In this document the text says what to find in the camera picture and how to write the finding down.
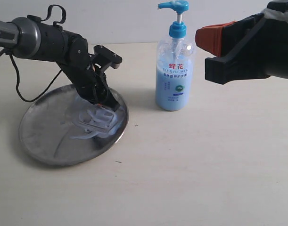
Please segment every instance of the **bottle label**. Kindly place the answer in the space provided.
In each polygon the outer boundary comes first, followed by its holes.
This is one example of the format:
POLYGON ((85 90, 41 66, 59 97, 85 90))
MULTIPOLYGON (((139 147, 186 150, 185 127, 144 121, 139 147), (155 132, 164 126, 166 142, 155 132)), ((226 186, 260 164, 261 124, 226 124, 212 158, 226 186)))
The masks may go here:
POLYGON ((175 110, 186 105, 192 79, 191 65, 188 61, 157 69, 156 98, 164 108, 175 110))

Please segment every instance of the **plastic bottle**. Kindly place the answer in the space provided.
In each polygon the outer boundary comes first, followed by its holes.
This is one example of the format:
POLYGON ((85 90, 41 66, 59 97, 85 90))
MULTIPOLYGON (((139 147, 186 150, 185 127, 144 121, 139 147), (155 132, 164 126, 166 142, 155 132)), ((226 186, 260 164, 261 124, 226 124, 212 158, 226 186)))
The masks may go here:
POLYGON ((169 36, 160 40, 156 60, 156 103, 168 111, 184 108, 191 89, 195 45, 186 39, 187 27, 182 21, 189 3, 176 0, 160 3, 158 8, 171 8, 177 20, 169 29, 169 36))

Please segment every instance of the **round silver tray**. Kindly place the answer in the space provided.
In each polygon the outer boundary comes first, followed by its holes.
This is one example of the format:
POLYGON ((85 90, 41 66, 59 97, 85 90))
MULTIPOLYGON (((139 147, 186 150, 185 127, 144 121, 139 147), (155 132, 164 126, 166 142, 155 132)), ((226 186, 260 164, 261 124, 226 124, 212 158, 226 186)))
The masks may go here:
POLYGON ((85 140, 70 138, 80 128, 67 120, 65 111, 78 94, 73 85, 66 85, 41 97, 24 114, 19 126, 23 148, 40 162, 61 166, 75 165, 103 154, 122 137, 129 120, 125 101, 115 90, 111 92, 126 112, 114 135, 85 140))

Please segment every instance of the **clear plastic object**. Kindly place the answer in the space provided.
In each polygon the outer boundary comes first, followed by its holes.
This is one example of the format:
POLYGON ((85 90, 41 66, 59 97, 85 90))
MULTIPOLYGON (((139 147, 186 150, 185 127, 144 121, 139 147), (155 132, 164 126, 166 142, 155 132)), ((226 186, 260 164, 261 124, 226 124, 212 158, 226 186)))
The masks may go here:
POLYGON ((125 111, 120 107, 115 112, 101 105, 93 105, 77 96, 66 111, 66 117, 83 133, 71 136, 71 139, 107 138, 116 133, 122 125, 125 111))

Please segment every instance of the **robotic arm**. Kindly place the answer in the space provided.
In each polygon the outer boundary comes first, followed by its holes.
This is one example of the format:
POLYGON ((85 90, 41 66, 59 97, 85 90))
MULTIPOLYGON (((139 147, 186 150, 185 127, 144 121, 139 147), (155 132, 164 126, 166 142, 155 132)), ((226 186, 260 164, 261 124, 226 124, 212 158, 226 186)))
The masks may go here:
POLYGON ((205 59, 208 81, 288 79, 288 0, 271 1, 241 21, 203 27, 195 41, 216 56, 205 59))
POLYGON ((7 53, 12 61, 15 56, 56 62, 81 98, 116 111, 120 105, 107 85, 104 72, 110 66, 117 69, 122 58, 104 46, 95 46, 94 54, 89 54, 86 39, 59 25, 65 20, 65 9, 51 5, 44 20, 28 15, 7 23, 0 21, 0 47, 4 48, 0 56, 7 53), (53 22, 53 25, 42 23, 50 18, 54 6, 62 10, 61 21, 53 22))

